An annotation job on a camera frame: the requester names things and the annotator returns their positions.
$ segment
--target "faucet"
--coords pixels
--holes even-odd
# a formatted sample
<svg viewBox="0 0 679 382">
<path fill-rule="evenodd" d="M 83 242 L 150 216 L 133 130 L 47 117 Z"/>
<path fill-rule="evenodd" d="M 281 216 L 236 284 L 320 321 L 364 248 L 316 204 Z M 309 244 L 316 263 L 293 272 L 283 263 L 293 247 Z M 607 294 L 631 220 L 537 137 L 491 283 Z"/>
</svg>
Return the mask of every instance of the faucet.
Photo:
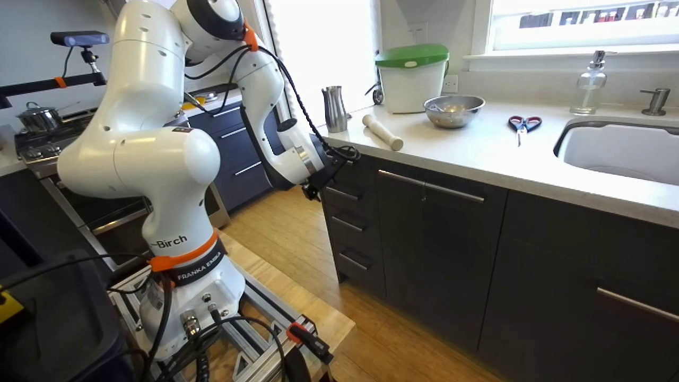
<svg viewBox="0 0 679 382">
<path fill-rule="evenodd" d="M 666 115 L 666 111 L 661 111 L 661 108 L 664 108 L 666 97 L 670 95 L 668 87 L 657 87 L 653 91 L 642 89 L 640 94 L 650 94 L 653 95 L 649 106 L 640 111 L 642 115 L 657 115 L 657 117 Z"/>
</svg>

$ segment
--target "white countertop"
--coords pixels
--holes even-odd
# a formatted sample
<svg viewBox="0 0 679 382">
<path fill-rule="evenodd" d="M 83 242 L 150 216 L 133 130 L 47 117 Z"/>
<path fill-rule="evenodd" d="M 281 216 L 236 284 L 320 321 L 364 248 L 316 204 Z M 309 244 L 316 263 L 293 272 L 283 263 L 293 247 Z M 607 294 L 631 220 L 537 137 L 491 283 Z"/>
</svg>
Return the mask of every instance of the white countertop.
<svg viewBox="0 0 679 382">
<path fill-rule="evenodd" d="M 361 120 L 369 112 L 402 139 L 398 154 L 362 128 Z M 516 134 L 507 128 L 508 115 L 538 115 L 542 125 L 517 146 Z M 595 112 L 595 117 L 604 115 L 679 128 L 677 117 Z M 572 117 L 563 106 L 488 103 L 466 128 L 439 130 L 423 112 L 390 115 L 376 106 L 353 111 L 347 132 L 326 134 L 326 140 L 334 146 L 351 145 L 362 155 L 679 230 L 679 186 L 581 171 L 560 162 L 554 146 L 569 120 Z"/>
</svg>

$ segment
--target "cabinet door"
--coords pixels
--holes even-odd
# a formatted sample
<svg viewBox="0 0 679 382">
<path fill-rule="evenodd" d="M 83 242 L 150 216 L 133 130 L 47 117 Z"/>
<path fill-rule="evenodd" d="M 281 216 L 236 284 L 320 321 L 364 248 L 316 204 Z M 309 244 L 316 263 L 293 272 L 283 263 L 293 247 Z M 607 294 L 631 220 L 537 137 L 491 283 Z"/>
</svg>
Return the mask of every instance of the cabinet door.
<svg viewBox="0 0 679 382">
<path fill-rule="evenodd" d="M 677 248 L 670 230 L 535 197 L 508 201 L 481 357 L 511 381 L 677 381 L 679 258 L 653 266 Z M 621 272 L 629 258 L 637 272 Z"/>
<path fill-rule="evenodd" d="M 421 171 L 378 177 L 380 231 L 387 302 L 477 348 L 503 191 Z"/>
</svg>

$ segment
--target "window frame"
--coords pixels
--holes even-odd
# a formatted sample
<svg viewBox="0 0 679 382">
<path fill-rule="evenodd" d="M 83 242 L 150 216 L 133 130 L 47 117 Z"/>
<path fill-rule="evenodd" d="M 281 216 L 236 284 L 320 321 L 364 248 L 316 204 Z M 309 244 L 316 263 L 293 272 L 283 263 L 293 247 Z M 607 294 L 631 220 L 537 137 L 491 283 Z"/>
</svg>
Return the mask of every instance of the window frame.
<svg viewBox="0 0 679 382">
<path fill-rule="evenodd" d="M 560 52 L 489 52 L 491 0 L 474 0 L 470 54 L 465 55 L 465 69 L 470 73 L 563 73 L 581 69 L 593 49 Z M 679 49 L 666 46 L 614 46 L 607 52 L 608 73 L 677 73 Z"/>
</svg>

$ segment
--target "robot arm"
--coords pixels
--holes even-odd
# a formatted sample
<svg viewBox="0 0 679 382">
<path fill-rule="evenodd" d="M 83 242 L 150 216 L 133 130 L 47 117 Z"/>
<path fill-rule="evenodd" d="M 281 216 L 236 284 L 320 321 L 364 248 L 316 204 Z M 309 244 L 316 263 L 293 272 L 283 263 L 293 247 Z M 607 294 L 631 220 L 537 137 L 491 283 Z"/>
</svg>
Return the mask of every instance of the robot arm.
<svg viewBox="0 0 679 382">
<path fill-rule="evenodd" d="M 241 115 L 248 125 L 257 151 L 263 157 L 263 168 L 278 189 L 303 184 L 309 189 L 309 177 L 317 174 L 325 164 L 316 146 L 299 128 L 280 130 L 283 154 L 276 155 L 265 137 L 265 117 L 283 94 L 283 73 L 265 49 L 252 27 L 244 23 L 236 2 L 203 2 L 180 0 L 171 7 L 184 37 L 191 41 L 187 63 L 202 63 L 213 54 L 240 52 L 233 73 L 233 84 L 241 94 Z"/>
<path fill-rule="evenodd" d="M 263 124 L 281 97 L 283 78 L 276 59 L 257 49 L 236 0 L 176 0 L 171 11 L 153 0 L 126 2 L 111 38 L 104 101 L 56 162 L 61 183 L 75 194 L 150 200 L 142 228 L 155 254 L 150 272 L 174 281 L 171 307 L 162 303 L 160 281 L 150 279 L 137 314 L 143 329 L 137 341 L 155 358 L 171 357 L 187 341 L 181 314 L 208 327 L 213 310 L 238 314 L 244 294 L 244 276 L 224 258 L 203 209 L 218 172 L 215 145 L 202 130 L 165 128 L 184 101 L 184 67 L 240 49 L 233 84 L 270 179 L 281 189 L 303 184 L 308 195 L 317 194 L 334 164 L 326 165 L 296 128 L 280 132 L 283 154 L 272 151 Z"/>
</svg>

